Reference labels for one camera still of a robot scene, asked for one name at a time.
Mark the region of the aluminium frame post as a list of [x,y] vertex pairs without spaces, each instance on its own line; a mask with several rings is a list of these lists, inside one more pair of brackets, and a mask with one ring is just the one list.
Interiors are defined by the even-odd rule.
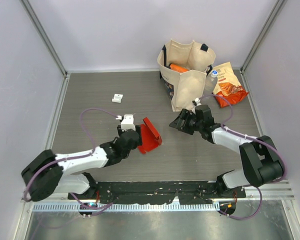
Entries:
[[55,50],[50,38],[48,37],[41,21],[39,20],[34,8],[32,7],[29,0],[20,0],[19,1],[24,8],[25,12],[27,13],[30,21],[34,25],[38,35],[42,39],[45,47],[47,48],[48,52],[50,53],[52,59],[56,63],[58,69],[60,70],[61,74],[66,77],[68,72],[65,69],[64,65],[61,62],[61,59],[59,58],[57,51]]
[[251,63],[253,57],[257,53],[259,47],[265,40],[267,34],[269,33],[272,25],[274,24],[276,18],[279,16],[280,12],[282,11],[283,7],[285,6],[287,0],[277,0],[273,6],[273,8],[270,11],[270,14],[268,15],[265,23],[263,24],[261,31],[259,32],[257,38],[255,39],[246,59],[243,62],[243,65],[240,68],[240,72],[243,74],[249,64]]

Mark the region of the red cardboard paper box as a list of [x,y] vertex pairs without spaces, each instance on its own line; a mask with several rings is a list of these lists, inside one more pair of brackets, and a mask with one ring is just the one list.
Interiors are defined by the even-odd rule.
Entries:
[[145,155],[162,145],[163,141],[160,133],[147,117],[143,119],[140,130],[142,144],[137,148],[142,154]]

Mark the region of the beige canvas tote bag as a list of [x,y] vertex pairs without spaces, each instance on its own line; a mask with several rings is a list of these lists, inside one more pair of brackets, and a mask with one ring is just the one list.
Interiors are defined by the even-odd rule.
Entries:
[[[193,108],[192,101],[203,95],[206,76],[212,71],[215,59],[215,52],[205,43],[182,44],[171,39],[162,47],[157,63],[174,112]],[[173,71],[169,69],[170,64],[188,71]]]

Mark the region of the left aluminium frame post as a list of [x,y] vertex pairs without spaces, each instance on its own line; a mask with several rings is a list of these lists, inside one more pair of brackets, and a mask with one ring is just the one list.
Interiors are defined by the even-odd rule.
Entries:
[[61,62],[61,59],[59,58],[57,51],[55,50],[50,38],[48,37],[41,21],[39,20],[34,8],[32,7],[29,0],[20,0],[19,1],[24,8],[25,12],[27,13],[30,21],[34,25],[38,35],[42,39],[45,47],[47,48],[48,52],[50,53],[52,59],[56,63],[58,69],[60,70],[61,74],[66,77],[68,72],[65,69],[64,65]]

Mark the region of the right aluminium frame post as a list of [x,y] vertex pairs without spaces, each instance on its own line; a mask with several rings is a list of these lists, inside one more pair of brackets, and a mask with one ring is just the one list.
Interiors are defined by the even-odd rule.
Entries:
[[283,7],[285,6],[287,0],[277,0],[273,6],[273,8],[270,11],[270,14],[268,15],[265,23],[263,24],[261,31],[259,32],[257,38],[255,39],[246,59],[243,62],[243,65],[240,68],[240,72],[243,74],[249,64],[251,63],[253,57],[257,53],[259,47],[265,40],[267,34],[269,33],[272,25],[274,24],[276,18],[279,16],[280,12],[282,11]]

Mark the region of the small white plastic bracket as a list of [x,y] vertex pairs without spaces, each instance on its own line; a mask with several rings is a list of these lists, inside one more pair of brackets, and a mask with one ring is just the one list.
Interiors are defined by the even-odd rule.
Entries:
[[112,101],[113,103],[118,103],[118,104],[120,104],[120,103],[122,102],[123,96],[124,96],[123,94],[114,94],[111,101]]

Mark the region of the orange chips bag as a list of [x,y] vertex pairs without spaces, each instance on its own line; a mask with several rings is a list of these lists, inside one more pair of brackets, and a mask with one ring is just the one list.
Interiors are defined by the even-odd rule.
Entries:
[[241,85],[230,62],[215,66],[213,70],[217,71],[217,83],[212,93],[218,96],[215,99],[221,108],[236,105],[248,96],[249,92]]

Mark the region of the clear plastic water bottle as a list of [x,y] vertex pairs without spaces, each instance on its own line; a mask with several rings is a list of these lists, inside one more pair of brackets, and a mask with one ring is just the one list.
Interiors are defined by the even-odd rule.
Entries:
[[212,70],[205,78],[205,85],[203,89],[203,96],[210,95],[215,89],[218,82],[218,72]]

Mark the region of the orange item in bag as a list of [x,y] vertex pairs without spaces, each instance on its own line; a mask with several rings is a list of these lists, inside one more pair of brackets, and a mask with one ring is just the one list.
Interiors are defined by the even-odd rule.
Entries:
[[171,63],[169,66],[168,66],[169,69],[175,71],[175,72],[178,72],[178,73],[185,73],[185,72],[188,72],[189,70],[185,67],[182,67],[182,66],[179,66],[177,64],[174,64],[174,63]]

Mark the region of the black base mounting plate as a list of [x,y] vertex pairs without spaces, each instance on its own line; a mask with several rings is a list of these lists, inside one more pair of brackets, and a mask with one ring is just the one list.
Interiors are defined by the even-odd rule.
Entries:
[[169,205],[178,197],[181,205],[195,205],[211,203],[212,199],[243,199],[246,192],[241,187],[222,189],[218,183],[209,181],[103,181],[75,196],[79,200],[121,205]]

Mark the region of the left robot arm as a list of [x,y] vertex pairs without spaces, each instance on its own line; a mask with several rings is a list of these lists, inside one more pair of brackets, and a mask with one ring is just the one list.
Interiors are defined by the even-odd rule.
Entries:
[[39,202],[52,195],[61,179],[71,174],[93,168],[105,168],[128,158],[130,152],[142,145],[141,126],[122,130],[118,136],[93,149],[70,154],[55,154],[51,149],[43,150],[21,172],[25,183],[25,202]]

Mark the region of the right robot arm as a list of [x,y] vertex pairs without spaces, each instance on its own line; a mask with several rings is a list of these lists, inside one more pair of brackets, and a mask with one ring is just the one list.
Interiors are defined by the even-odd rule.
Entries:
[[269,136],[252,137],[216,123],[207,105],[197,105],[193,110],[182,109],[169,126],[189,135],[199,132],[204,140],[240,155],[242,167],[216,179],[215,190],[220,197],[228,197],[237,187],[258,188],[285,175],[284,162]]

